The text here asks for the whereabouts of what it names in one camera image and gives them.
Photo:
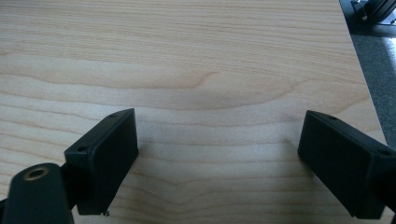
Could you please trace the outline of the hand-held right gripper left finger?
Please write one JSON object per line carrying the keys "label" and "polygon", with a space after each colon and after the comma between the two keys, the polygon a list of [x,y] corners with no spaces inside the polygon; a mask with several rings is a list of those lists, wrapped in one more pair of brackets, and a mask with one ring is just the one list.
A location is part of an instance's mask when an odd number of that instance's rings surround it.
{"label": "hand-held right gripper left finger", "polygon": [[106,116],[64,156],[69,206],[81,215],[106,213],[138,156],[134,110]]}

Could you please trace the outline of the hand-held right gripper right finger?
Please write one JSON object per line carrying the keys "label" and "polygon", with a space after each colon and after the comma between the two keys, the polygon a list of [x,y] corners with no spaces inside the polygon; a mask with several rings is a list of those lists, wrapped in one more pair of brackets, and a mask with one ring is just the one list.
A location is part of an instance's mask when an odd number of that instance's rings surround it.
{"label": "hand-held right gripper right finger", "polygon": [[308,110],[298,155],[353,217],[379,219],[389,208],[396,218],[396,150]]}

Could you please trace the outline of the black metal stand base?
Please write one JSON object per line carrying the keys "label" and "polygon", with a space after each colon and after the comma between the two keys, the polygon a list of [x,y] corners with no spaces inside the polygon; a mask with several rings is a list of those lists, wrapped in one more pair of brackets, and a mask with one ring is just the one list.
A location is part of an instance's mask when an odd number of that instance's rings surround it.
{"label": "black metal stand base", "polygon": [[396,0],[352,0],[355,15],[371,24],[384,21],[395,9]]}

